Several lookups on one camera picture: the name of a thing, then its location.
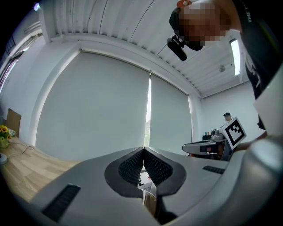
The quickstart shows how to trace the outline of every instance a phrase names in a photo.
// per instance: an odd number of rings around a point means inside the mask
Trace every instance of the camera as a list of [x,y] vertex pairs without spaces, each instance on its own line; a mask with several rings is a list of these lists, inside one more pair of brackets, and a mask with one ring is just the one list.
[[167,39],[167,46],[179,57],[180,60],[185,61],[187,59],[187,55],[183,51],[184,42],[180,41],[176,35]]

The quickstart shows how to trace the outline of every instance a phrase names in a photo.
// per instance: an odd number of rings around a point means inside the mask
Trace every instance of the table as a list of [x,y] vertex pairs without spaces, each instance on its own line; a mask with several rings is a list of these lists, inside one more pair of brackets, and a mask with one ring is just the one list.
[[24,144],[17,137],[9,141],[9,147],[0,147],[0,152],[8,158],[0,169],[11,192],[27,202],[45,185],[79,163],[48,156],[38,148],[33,149]]

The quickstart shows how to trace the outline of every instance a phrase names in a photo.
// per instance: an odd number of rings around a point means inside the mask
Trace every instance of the person's arm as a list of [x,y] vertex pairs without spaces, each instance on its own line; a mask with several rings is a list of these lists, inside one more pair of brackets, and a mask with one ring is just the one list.
[[242,150],[247,150],[249,148],[249,146],[251,146],[254,142],[256,142],[257,140],[263,139],[267,137],[267,132],[265,131],[263,134],[261,134],[258,138],[250,141],[250,142],[245,142],[245,143],[241,143],[239,144],[235,149],[234,152],[236,151],[242,151]]

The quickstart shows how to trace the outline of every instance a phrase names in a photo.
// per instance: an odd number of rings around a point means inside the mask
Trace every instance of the flower vase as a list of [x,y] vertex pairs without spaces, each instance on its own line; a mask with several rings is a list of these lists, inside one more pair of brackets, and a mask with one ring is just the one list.
[[0,139],[0,147],[7,148],[9,146],[9,142],[7,139]]

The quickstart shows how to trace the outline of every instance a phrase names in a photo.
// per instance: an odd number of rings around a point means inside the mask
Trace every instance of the roller blind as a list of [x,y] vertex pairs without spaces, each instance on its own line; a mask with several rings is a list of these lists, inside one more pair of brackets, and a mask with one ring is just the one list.
[[53,85],[39,119],[36,146],[85,160],[143,145],[149,73],[79,53]]
[[187,95],[156,77],[151,77],[151,147],[183,154],[191,142],[191,115]]

